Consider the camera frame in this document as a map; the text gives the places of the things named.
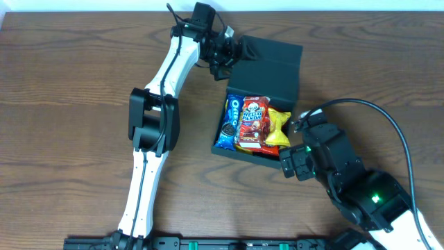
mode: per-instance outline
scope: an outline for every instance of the wooden table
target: wooden table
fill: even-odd
[[[236,34],[304,46],[296,112],[340,97],[386,108],[409,141],[418,206],[444,243],[444,13],[222,13]],[[169,48],[167,12],[8,13],[0,31],[0,249],[61,249],[117,229],[133,168],[128,97]],[[155,230],[294,238],[350,224],[315,180],[215,156],[227,81],[193,68],[179,141],[164,166]],[[329,108],[367,167],[407,189],[395,131],[367,107]],[[301,142],[292,136],[293,144]]]

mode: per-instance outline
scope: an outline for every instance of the yellow snack bag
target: yellow snack bag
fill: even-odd
[[[270,115],[270,133],[265,140],[267,145],[290,147],[290,141],[282,132],[282,126],[290,119],[290,112],[278,112],[274,108],[268,108]]]

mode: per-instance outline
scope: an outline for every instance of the black box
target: black box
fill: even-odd
[[[244,53],[248,53],[249,60],[243,59],[234,65],[228,81],[227,94],[269,97],[270,106],[282,112],[292,112],[298,100],[302,46],[247,35],[241,37],[239,44],[244,47]],[[221,117],[211,152],[258,165],[281,168],[277,156],[264,154],[252,156],[214,146],[219,138],[225,116],[225,100],[221,103]],[[288,130],[288,126],[283,128],[286,134]]]

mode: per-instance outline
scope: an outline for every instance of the box lid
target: box lid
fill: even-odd
[[[239,44],[248,55],[234,65],[228,92],[270,97],[271,106],[292,111],[298,100],[302,46],[247,35]]]

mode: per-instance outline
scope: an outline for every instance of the oreo cookie package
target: oreo cookie package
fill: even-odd
[[[239,114],[244,105],[244,97],[237,94],[228,94],[227,108],[223,125],[215,147],[236,151],[234,148],[234,137],[236,135]]]

